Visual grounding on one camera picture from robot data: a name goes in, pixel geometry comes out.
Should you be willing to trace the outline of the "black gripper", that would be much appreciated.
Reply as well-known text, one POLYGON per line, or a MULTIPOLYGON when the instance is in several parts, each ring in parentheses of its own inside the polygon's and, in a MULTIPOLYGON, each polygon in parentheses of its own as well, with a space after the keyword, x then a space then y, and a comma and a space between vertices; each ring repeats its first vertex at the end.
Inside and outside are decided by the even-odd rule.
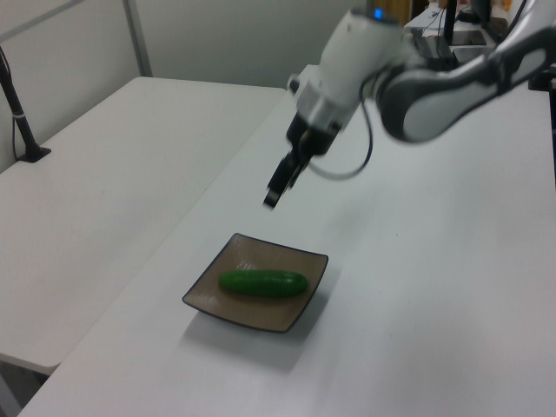
POLYGON ((278 164, 270 181, 263 204, 274 209, 288 188, 292 188, 314 156, 324 156, 340 132, 333 122, 327 129, 309 125, 298 113, 295 114, 286 132, 291 144, 290 152, 278 164))

